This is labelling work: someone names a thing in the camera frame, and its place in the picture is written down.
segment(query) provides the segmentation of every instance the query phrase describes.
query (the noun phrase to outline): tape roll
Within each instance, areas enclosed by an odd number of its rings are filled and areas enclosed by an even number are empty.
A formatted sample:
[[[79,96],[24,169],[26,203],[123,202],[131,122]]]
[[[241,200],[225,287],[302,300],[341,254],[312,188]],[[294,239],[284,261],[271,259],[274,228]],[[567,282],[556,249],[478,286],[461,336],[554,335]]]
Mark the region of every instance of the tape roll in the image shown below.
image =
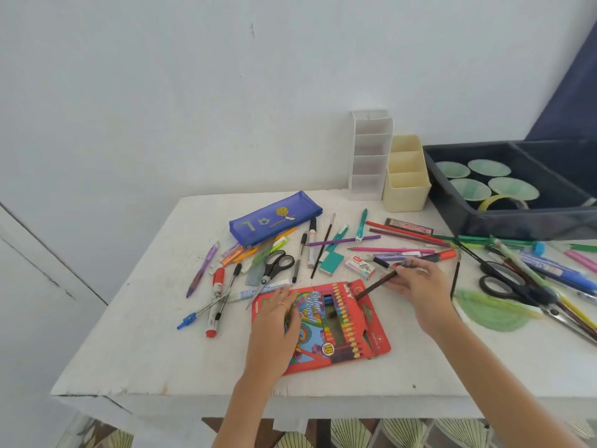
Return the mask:
[[[513,202],[516,205],[516,209],[528,209],[528,204],[521,200],[518,199],[516,196],[512,196],[512,195],[493,195],[490,196],[489,198],[487,198],[486,200],[484,200],[481,204],[479,204],[479,209],[480,211],[486,211],[490,205],[492,205],[493,203],[495,203],[496,201],[498,201],[499,199],[510,199],[511,202]]]

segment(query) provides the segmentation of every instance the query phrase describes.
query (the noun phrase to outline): black scissors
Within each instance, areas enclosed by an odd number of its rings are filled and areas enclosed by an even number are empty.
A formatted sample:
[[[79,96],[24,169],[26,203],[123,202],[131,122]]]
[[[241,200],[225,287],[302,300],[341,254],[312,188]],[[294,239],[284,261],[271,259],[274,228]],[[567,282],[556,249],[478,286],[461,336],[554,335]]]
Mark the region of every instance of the black scissors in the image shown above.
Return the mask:
[[[589,327],[582,319],[575,315],[566,305],[559,301],[558,295],[535,286],[529,282],[524,273],[514,265],[484,261],[471,250],[454,241],[459,248],[473,257],[484,275],[479,279],[479,287],[484,293],[500,299],[510,299],[538,307],[544,314],[563,324],[575,333],[597,344],[597,331]]]
[[[255,296],[251,299],[249,304],[245,309],[249,309],[255,300],[255,297],[259,295],[259,293],[263,290],[265,285],[269,283],[269,281],[278,275],[281,271],[285,271],[294,265],[294,257],[286,254],[284,250],[274,251],[271,255],[269,255],[265,261],[265,272],[263,273],[263,278],[261,279],[261,284],[257,288],[255,292]]]

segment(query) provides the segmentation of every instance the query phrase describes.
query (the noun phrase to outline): table top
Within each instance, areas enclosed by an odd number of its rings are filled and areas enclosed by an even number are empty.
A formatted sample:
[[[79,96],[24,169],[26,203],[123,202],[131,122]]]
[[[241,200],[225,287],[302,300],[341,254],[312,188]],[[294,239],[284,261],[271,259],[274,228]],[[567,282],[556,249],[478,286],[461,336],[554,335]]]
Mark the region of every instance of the table top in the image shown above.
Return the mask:
[[[235,242],[229,233],[229,220],[293,193],[182,198],[52,393],[109,395],[117,400],[128,395],[193,397],[198,403],[201,399],[205,403],[221,399],[225,408],[243,372],[251,328],[250,310],[245,310],[246,303],[242,302],[228,305],[217,337],[206,338],[206,314],[183,330],[176,330],[176,326],[209,302],[211,277],[205,276],[189,299],[185,293],[213,243],[219,240],[220,251],[224,251]],[[317,219],[317,240],[323,239],[333,212],[336,220],[332,232],[347,223],[352,236],[364,208],[368,208],[368,219],[375,222],[383,223],[389,216],[432,227],[437,234],[450,234],[429,201],[420,212],[389,214],[380,201],[348,201],[346,190],[317,190],[307,194],[324,209]],[[284,247],[287,253],[298,255],[300,238],[306,230],[308,223],[290,234],[290,241]],[[343,253],[350,245],[340,244],[336,251]],[[366,245],[421,248],[421,244],[386,236]],[[305,250],[302,264],[306,264],[306,255]],[[555,250],[548,255],[564,264],[574,264]],[[440,267],[452,274],[455,264],[455,260],[449,260]],[[233,268],[227,268],[226,282]],[[292,268],[284,271],[276,279],[290,278],[292,271]],[[317,271],[311,280],[310,272],[306,265],[301,267],[295,288],[357,278],[342,266],[332,278]],[[464,255],[458,287],[478,289],[480,276],[477,263]],[[236,280],[233,292],[242,289],[245,289],[243,275]],[[380,403],[388,397],[469,399],[442,352],[418,327],[411,305],[384,287],[370,295],[392,351],[372,360],[285,376],[276,385],[273,396],[375,397]],[[597,320],[597,306],[576,297],[570,299]],[[490,331],[474,323],[470,326],[534,395],[552,399],[556,409],[579,402],[597,407],[596,346],[548,318],[532,320],[512,333]],[[371,401],[372,408],[374,405],[375,400]]]

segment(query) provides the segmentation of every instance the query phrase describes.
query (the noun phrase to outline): green round cup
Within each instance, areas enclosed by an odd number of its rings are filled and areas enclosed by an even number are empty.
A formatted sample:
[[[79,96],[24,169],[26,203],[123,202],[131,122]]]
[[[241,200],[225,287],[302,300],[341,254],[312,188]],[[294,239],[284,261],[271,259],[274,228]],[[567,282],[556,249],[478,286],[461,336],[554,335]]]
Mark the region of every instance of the green round cup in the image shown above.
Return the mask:
[[[523,201],[539,198],[539,190],[528,182],[511,177],[495,177],[489,181],[489,188],[499,195],[512,195]]]
[[[469,162],[469,168],[484,176],[502,177],[511,173],[511,169],[499,162],[487,159],[476,159]]]
[[[491,196],[491,189],[474,179],[452,179],[450,183],[466,201],[483,201]]]
[[[469,167],[458,162],[437,162],[436,165],[448,179],[467,177],[470,174]]]

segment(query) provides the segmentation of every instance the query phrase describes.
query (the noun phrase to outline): pencil case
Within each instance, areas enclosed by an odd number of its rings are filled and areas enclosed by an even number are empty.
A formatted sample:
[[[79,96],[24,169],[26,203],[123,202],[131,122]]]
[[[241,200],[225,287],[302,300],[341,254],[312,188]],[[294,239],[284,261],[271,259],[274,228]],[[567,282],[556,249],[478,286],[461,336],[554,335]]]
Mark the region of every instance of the pencil case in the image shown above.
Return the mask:
[[[229,222],[230,233],[243,247],[250,247],[320,216],[323,211],[301,190],[277,203],[232,220]]]

